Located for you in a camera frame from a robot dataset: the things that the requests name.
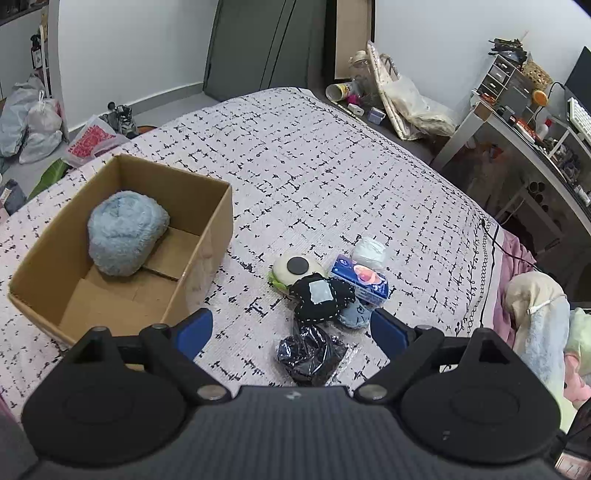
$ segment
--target white patch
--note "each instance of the white patch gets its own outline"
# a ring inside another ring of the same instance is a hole
[[[314,305],[335,299],[330,291],[330,285],[326,280],[313,281],[308,284],[308,287],[310,289],[310,300]]]

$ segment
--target door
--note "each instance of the door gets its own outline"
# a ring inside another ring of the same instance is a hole
[[[222,102],[261,89],[284,7],[285,0],[220,0],[207,58],[205,93]]]

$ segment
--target pink fabric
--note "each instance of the pink fabric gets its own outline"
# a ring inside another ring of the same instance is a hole
[[[591,387],[579,375],[579,358],[573,353],[564,354],[564,397],[576,409],[591,398]]]
[[[523,245],[521,245],[519,239],[507,230],[505,230],[503,249],[505,252],[510,253],[515,257],[523,258],[535,264],[535,258]],[[505,292],[509,281],[516,275],[526,273],[531,270],[533,270],[533,268],[523,260],[511,258],[509,255],[503,253],[499,289],[496,292],[496,305],[492,316],[492,327],[494,331],[509,344],[510,347],[513,347],[513,344],[515,343],[515,330],[511,327],[511,317],[503,309],[503,298],[505,297]]]
[[[8,408],[8,405],[6,405],[4,403],[4,400],[2,399],[1,395],[0,395],[0,415],[6,415],[8,418],[14,420],[14,417],[10,413],[10,408]]]

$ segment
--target white table leg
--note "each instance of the white table leg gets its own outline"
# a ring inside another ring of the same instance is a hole
[[[495,220],[498,222],[501,217],[503,216],[503,214],[509,210],[509,208],[511,207],[511,205],[513,205],[517,199],[523,197],[523,195],[526,195],[527,193],[527,189],[522,186],[519,190],[517,190],[517,192],[515,192],[515,194],[511,197],[511,200],[509,200],[506,205],[499,210],[499,212],[495,215]]]
[[[445,146],[438,153],[437,157],[431,162],[431,168],[436,171],[441,171],[442,168],[453,158],[453,156],[460,150],[463,144],[476,133],[484,122],[491,115],[490,107],[479,103],[476,108],[472,110],[464,119],[462,124],[457,128],[456,132],[448,140]]]

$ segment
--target white bottle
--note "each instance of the white bottle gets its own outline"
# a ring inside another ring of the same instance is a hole
[[[546,121],[538,127],[538,129],[536,130],[535,133],[538,135],[538,138],[540,140],[543,140],[544,137],[546,135],[548,135],[548,130],[550,129],[550,125],[552,125],[552,120],[547,118]]]

